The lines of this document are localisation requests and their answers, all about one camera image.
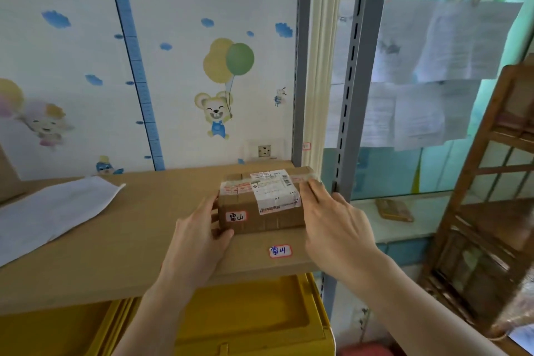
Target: yellow plastic crate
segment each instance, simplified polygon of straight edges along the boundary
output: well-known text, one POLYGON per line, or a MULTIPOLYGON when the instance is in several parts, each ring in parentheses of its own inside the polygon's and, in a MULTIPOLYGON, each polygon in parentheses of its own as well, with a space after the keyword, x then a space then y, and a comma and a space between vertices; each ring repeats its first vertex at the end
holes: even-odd
POLYGON ((134 301, 117 300, 0 317, 0 355, 109 356, 134 301))
POLYGON ((185 309, 175 344, 176 356, 334 353, 330 323, 311 273, 198 290, 185 309))

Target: yellow balloon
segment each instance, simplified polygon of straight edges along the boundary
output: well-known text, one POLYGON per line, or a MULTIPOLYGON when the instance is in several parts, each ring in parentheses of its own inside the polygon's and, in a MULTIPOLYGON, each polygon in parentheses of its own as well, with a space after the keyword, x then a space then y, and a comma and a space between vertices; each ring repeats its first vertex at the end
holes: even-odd
POLYGON ((215 83, 228 82, 232 74, 226 67, 226 54, 209 53, 204 58, 204 72, 215 83))
POLYGON ((210 54, 221 53, 222 55, 226 56, 226 52, 228 51, 228 48, 230 48, 230 45, 232 44, 233 44, 233 41, 229 40, 228 38, 217 38, 215 41, 211 43, 209 52, 210 54))
POLYGON ((20 87, 15 82, 9 79, 0 78, 0 96, 10 102, 13 110, 19 110, 24 101, 23 91, 20 90, 20 87))

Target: green balloon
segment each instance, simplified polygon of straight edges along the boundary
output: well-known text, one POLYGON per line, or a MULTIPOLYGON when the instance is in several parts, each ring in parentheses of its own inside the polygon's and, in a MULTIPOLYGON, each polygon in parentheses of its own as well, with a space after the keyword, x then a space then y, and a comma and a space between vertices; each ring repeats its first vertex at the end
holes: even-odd
POLYGON ((242 42, 230 45, 226 52, 226 66, 234 76, 247 73, 254 65, 254 53, 242 42))

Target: gray metal upright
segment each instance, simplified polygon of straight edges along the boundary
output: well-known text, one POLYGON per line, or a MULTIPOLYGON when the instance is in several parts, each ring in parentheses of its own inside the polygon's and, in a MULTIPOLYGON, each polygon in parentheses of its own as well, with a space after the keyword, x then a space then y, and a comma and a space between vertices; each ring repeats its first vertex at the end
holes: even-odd
POLYGON ((293 165, 297 167, 302 166, 310 11, 311 0, 297 0, 297 25, 295 29, 295 84, 293 89, 293 146, 291 147, 291 161, 293 162, 293 165))
POLYGON ((350 201, 384 0, 356 0, 332 191, 350 201))

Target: hand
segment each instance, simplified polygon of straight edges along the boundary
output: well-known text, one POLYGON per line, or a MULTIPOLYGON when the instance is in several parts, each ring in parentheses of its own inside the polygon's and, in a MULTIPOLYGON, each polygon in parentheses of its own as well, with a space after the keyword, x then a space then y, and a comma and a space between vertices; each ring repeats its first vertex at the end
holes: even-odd
POLYGON ((189 302, 198 287, 206 284, 230 244, 234 231, 224 231, 214 238, 211 214, 217 208, 217 195, 205 198, 186 219, 176 222, 174 236, 165 256, 156 286, 179 303, 189 302))
POLYGON ((319 268, 359 292, 383 257, 365 213, 317 180, 300 184, 306 251, 319 268))

